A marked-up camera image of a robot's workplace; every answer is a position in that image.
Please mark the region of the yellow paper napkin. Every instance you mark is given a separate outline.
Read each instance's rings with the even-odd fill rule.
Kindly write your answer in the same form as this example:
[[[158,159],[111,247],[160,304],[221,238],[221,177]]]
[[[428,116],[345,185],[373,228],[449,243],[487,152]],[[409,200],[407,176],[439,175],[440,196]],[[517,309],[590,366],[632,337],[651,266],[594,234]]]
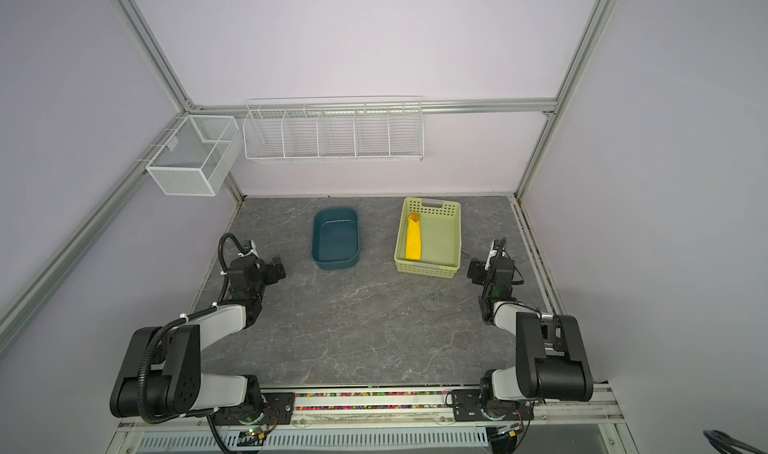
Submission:
[[[406,226],[405,258],[409,261],[420,261],[421,257],[422,257],[421,215],[420,215],[419,222],[411,221],[408,216],[407,226]]]

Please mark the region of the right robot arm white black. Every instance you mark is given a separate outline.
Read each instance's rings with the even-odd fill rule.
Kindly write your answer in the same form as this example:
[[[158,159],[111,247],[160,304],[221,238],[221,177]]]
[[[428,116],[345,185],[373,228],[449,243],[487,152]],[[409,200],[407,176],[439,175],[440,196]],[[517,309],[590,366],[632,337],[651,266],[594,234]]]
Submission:
[[[546,314],[520,302],[513,288],[523,284],[522,275],[500,252],[490,260],[472,259],[467,277],[482,287],[482,321],[515,337],[514,364],[481,378],[480,414],[492,421],[527,420],[536,400],[592,399],[594,380],[575,317]]]

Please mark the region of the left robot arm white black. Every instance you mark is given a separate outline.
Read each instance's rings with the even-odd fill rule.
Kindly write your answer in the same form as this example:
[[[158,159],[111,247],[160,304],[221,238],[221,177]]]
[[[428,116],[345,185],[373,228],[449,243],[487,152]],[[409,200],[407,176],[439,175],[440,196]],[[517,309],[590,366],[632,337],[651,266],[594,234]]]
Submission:
[[[280,257],[267,261],[254,242],[245,245],[230,232],[220,237],[217,258],[224,282],[216,301],[132,335],[109,399],[114,417],[160,424],[229,414],[244,425],[264,417],[267,401],[257,377],[206,374],[202,351],[251,327],[266,288],[285,279],[286,270]]]

